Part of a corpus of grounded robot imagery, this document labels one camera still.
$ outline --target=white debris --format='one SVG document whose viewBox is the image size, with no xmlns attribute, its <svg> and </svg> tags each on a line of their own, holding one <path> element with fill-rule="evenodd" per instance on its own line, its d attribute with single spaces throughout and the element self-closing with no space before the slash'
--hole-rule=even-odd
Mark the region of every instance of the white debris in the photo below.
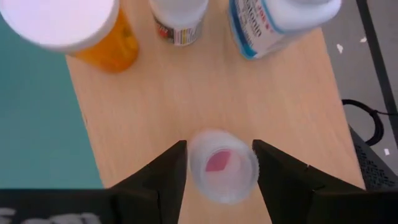
<svg viewBox="0 0 398 224">
<path fill-rule="evenodd" d="M 340 52 L 340 54 L 343 53 L 343 49 L 344 49 L 343 46 L 341 46 L 340 44 L 337 44 L 337 50 Z"/>
</svg>

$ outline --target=white pill bottle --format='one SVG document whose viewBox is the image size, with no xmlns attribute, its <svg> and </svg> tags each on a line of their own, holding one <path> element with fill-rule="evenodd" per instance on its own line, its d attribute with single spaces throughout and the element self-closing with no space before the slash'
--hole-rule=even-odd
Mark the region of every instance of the white pill bottle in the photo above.
<svg viewBox="0 0 398 224">
<path fill-rule="evenodd" d="M 255 59 L 332 19 L 341 1 L 229 0 L 229 20 L 240 52 Z"/>
<path fill-rule="evenodd" d="M 199 38 L 209 0 L 149 0 L 159 36 L 176 46 Z"/>
</svg>

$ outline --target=bottle label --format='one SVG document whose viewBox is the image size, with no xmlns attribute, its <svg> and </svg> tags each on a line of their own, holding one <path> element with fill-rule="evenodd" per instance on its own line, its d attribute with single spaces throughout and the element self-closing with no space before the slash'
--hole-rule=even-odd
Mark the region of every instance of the bottle label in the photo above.
<svg viewBox="0 0 398 224">
<path fill-rule="evenodd" d="M 279 50 L 298 34 L 278 28 L 264 0 L 230 0 L 229 19 L 238 47 L 247 59 Z"/>
<path fill-rule="evenodd" d="M 188 45 L 197 40 L 201 33 L 201 27 L 203 24 L 203 20 L 200 20 L 198 24 L 193 27 L 174 29 L 164 25 L 156 17 L 154 17 L 154 19 L 156 22 L 157 33 L 167 42 L 178 46 Z"/>
</svg>

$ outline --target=light wood surface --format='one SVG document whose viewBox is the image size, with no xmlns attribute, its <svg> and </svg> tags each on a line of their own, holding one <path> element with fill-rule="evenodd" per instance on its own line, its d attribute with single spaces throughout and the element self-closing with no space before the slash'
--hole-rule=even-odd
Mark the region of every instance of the light wood surface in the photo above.
<svg viewBox="0 0 398 224">
<path fill-rule="evenodd" d="M 156 36 L 147 1 L 123 3 L 141 46 L 129 70 L 106 75 L 67 58 L 106 187 L 203 128 L 262 139 L 363 187 L 321 30 L 250 62 L 234 45 L 227 0 L 210 1 L 202 37 L 182 48 Z M 258 187 L 243 203 L 221 205 L 188 173 L 180 223 L 271 221 Z"/>
</svg>

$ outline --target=orange pill bottle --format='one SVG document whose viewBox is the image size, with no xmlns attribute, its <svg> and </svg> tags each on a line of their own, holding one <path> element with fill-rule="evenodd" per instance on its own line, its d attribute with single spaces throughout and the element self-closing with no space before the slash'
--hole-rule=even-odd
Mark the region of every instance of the orange pill bottle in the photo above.
<svg viewBox="0 0 398 224">
<path fill-rule="evenodd" d="M 109 73 L 129 68 L 139 47 L 119 0 L 1 0 L 0 13 L 21 37 Z"/>
</svg>

